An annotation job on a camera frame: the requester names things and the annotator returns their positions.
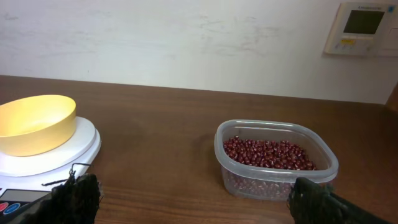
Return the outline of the clear plastic bean container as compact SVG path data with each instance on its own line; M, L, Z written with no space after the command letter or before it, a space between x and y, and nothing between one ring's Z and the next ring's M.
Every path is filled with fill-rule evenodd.
M308 158L316 164L317 170L283 170L240 164L230 159L223 149L223 142L234 136L239 136L241 139L276 142L288 140L293 144L298 144L306 150ZM329 184L338 173L338 159L324 140L312 130L298 124L247 119L225 121L221 123L216 130L214 149L215 156L221 165L221 173L225 188L230 194L239 197L273 201L284 201L288 198L287 196L284 199L277 200L233 192L226 187L222 172L223 169L241 177L248 177L256 180L288 182L293 183L293 186L296 179L299 177L308 178L317 184Z

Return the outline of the white digital kitchen scale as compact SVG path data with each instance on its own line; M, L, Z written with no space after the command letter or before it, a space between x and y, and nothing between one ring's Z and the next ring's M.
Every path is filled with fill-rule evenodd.
M71 175L88 174L100 147L93 123L77 117L73 136L51 151L27 157L1 154L1 223L9 223L9 214L49 194Z

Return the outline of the red adzuki beans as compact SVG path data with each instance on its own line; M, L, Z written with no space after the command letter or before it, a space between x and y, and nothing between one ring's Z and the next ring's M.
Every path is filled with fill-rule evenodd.
M308 158L304 148L288 140L268 141L241 139L234 136L223 142L227 156L247 166L283 170L317 170L316 164ZM226 187L236 193L261 198L284 199L293 183L256 180L241 177L226 169L222 170Z

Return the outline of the yellow plastic bowl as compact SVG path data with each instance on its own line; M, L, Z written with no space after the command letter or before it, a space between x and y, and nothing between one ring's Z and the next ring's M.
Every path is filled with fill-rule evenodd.
M9 156L41 154L68 141L76 130L75 100L38 95L1 105L1 152Z

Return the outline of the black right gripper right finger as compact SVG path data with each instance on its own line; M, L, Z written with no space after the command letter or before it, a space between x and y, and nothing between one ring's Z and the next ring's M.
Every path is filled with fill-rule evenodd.
M295 224L389 224L333 193L332 186L305 177L296 179L287 206Z

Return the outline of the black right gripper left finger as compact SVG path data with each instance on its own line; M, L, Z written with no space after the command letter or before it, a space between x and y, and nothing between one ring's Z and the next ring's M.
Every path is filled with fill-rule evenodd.
M9 223L91 224L100 206L100 183L94 174L68 180L52 191L9 214Z

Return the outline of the beige wall control panel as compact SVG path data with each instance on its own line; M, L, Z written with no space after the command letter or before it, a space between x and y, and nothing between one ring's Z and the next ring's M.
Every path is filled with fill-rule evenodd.
M343 2L326 40L324 53L373 57L397 15L397 4Z

